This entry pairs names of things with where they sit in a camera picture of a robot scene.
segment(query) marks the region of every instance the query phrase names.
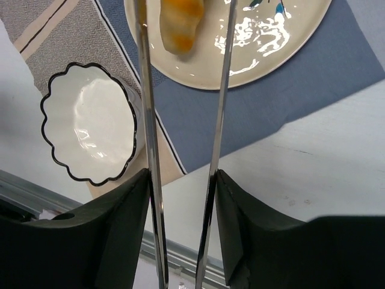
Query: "placemat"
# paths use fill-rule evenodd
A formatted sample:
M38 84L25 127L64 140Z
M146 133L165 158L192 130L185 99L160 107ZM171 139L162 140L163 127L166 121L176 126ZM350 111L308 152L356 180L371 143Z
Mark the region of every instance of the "placemat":
M222 154L385 79L384 13L382 0L333 0L294 57L268 76L230 90ZM43 95L49 77L72 61L97 62L140 92L137 47L123 0L1 0L0 17ZM152 71L166 184L209 162L218 92L190 89ZM142 151L124 178L93 190L103 193L144 166Z

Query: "metal rod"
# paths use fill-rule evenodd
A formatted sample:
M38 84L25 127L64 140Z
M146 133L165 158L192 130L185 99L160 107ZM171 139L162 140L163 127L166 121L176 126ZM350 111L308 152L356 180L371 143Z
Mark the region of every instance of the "metal rod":
M211 163L210 163L210 170L209 170L205 214L203 216L203 228L202 228L202 234L201 234L200 246L199 246L199 252L198 252L198 260L197 260L196 284L195 284L196 289L202 288L203 280L205 278L206 265L207 265L207 254L209 249L209 239L210 239L210 231L211 231L211 219L212 219L212 211L214 208L215 191L217 189L217 172L218 172L218 165L219 165L219 159L220 159L220 153L221 153L224 110L226 107L227 90L229 88L231 54L233 50L232 48L233 48L235 20L236 20L236 3L237 3L237 0L232 0L230 3L229 23L227 26L227 36L226 36L226 48L224 51L221 88L219 93L217 124L215 126L214 147L212 149L212 156L211 156Z
M151 174L149 190L156 249L156 268L158 271L159 289L167 289L168 262L163 216L158 137L156 134L156 114L152 91L146 0L135 0L135 16L140 62L144 127L146 131L147 161L149 162L149 170Z

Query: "scalloped rim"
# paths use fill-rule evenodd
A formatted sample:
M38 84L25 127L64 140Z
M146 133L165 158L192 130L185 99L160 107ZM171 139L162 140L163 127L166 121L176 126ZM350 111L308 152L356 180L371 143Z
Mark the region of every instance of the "scalloped rim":
M125 97L126 97L126 100L127 100L127 103L131 109L131 113L134 117L134 145L132 147L132 153L131 153L131 156L129 157L129 159L125 162L125 165L123 166L122 168L122 171L115 177L109 177L107 179L105 179L104 181L102 182L94 182L92 181L91 178L77 178L75 175L72 174L71 172L71 169L70 167L67 165L67 164L64 164L62 162L60 162L56 156L55 156L55 146L54 144L47 138L46 134L45 134L45 125L48 121L48 116L44 110L44 102L45 100L47 100L50 96L51 96L51 84L53 82L53 80L56 78L56 77L59 77L59 76L64 76L64 75L67 75L68 71L70 70L71 67L73 66L79 66L79 67L82 67L82 68L89 68L89 67L96 67L96 68L99 68L100 70L102 70L109 78L111 78L113 81L115 81L119 86L120 88L123 90L124 94L125 94ZM122 84L122 82L120 82L117 78L113 77L103 66L101 66L100 64L98 63L88 63L88 64L81 64L81 63L77 63L77 62L71 62L67 65L66 69L64 72L58 72L58 73L55 73L53 74L50 78L49 78L49 81L48 81L48 94L46 96L43 97L42 101L40 102L40 109L44 115L44 120L43 120L43 123L42 123L42 128L41 128L41 131L42 131L42 136L44 138L44 140L51 146L51 156L52 156L52 159L55 161L55 163L57 163L59 166L62 166L62 167L65 167L67 169L67 173L69 174L69 176L74 179L75 181L78 181L78 182L84 182L84 181L88 181L91 185L95 186L95 187L100 187L101 185L104 185L106 184L107 182L109 181L116 181L118 179L120 179L123 174L125 173L126 169L127 169L127 166L128 164L130 163L130 161L134 158L136 152L137 152L137 130L138 130L138 120L137 120L137 115L135 113L135 110L128 98L128 94L127 94L127 90L126 88L124 87L124 85Z

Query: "scalloped bowl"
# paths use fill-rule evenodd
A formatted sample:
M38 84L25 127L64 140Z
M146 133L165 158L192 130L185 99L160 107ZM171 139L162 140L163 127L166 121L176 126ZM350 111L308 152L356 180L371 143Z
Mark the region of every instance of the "scalloped bowl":
M96 63L53 75L41 102L52 158L76 181L119 179L144 146L141 99Z

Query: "ceramic plate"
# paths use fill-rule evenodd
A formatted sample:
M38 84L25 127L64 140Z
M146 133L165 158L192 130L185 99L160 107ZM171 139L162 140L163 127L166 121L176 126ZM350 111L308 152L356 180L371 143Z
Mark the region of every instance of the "ceramic plate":
M42 134L54 161L93 185L121 177L144 146L139 95L96 63L70 63L48 86Z
M230 87L256 80L293 56L321 23L331 0L238 0ZM160 0L149 1L152 64L164 75L197 89L219 89L230 0L206 0L205 16L192 51L183 57L167 52L159 29ZM136 41L134 0L125 0L126 17Z

